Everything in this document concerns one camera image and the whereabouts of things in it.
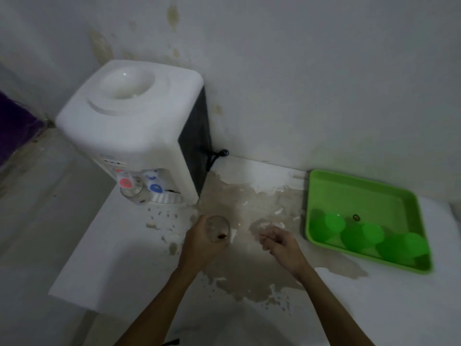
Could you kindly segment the person's left hand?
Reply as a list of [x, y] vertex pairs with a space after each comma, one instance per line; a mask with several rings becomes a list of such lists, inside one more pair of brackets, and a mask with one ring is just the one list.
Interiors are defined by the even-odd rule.
[[207, 238], [206, 234], [195, 234], [193, 225], [186, 232], [177, 270], [182, 273], [197, 275], [229, 244], [229, 239], [214, 243]]

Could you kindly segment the person's right hand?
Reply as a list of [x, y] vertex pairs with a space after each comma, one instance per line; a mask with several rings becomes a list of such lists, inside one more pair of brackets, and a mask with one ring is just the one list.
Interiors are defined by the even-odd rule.
[[303, 281], [310, 265], [291, 232], [275, 226], [268, 227], [259, 232], [259, 243], [298, 282]]

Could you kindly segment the clear drinking glass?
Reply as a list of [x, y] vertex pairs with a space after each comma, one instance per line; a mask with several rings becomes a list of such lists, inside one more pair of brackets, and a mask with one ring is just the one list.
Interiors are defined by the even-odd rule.
[[210, 216], [205, 221], [205, 233], [211, 242], [226, 241], [230, 235], [230, 224], [224, 216]]

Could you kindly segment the person's right forearm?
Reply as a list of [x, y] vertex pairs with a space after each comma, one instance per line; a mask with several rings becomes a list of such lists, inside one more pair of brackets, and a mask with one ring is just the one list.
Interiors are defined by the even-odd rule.
[[306, 290], [330, 346], [375, 346], [309, 263], [300, 266], [296, 278]]

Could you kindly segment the person's left forearm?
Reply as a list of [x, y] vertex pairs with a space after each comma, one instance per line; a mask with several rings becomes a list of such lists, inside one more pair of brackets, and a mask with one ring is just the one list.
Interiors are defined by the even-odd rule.
[[177, 267], [161, 291], [132, 322], [114, 346], [161, 346], [177, 309], [197, 274], [195, 267]]

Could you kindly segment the green plastic cup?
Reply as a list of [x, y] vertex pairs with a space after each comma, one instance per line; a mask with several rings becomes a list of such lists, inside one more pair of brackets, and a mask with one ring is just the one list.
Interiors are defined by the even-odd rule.
[[428, 241], [414, 232], [390, 235], [377, 244], [376, 249], [385, 261], [394, 263], [402, 263], [430, 254]]
[[326, 243], [330, 239], [338, 237], [346, 228], [343, 216], [326, 213], [320, 209], [310, 212], [307, 233], [319, 243]]
[[354, 223], [341, 233], [345, 248], [352, 252], [374, 248], [384, 241], [384, 237], [381, 226], [372, 223]]

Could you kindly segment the clear glass under tap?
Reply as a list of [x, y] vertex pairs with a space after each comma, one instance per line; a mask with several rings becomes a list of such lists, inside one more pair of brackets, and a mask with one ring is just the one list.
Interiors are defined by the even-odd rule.
[[120, 193], [123, 197], [136, 205], [146, 205], [152, 199], [151, 193], [142, 182], [132, 188], [120, 187]]

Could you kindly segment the green plastic tray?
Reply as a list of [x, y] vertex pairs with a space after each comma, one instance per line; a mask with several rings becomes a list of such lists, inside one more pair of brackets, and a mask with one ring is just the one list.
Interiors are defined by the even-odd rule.
[[346, 228], [354, 223], [381, 226], [385, 237], [407, 232], [418, 233], [428, 241], [422, 210], [416, 195], [408, 190], [378, 181], [316, 169], [309, 173], [304, 236], [312, 244], [418, 274], [433, 270], [431, 252], [410, 261], [385, 261], [376, 246], [361, 252], [345, 248], [341, 234], [326, 243], [314, 241], [307, 233], [310, 212], [320, 209], [343, 216]]

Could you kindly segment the white water dispenser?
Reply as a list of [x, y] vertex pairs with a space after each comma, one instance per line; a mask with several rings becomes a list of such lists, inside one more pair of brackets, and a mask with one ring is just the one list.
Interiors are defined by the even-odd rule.
[[198, 202], [212, 143], [202, 76], [160, 63], [111, 60], [73, 94], [57, 128], [121, 188], [137, 176], [149, 187]]

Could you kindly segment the purple cloth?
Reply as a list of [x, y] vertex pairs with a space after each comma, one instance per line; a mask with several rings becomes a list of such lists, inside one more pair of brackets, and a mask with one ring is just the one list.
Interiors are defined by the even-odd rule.
[[0, 167], [44, 127], [44, 121], [0, 91]]

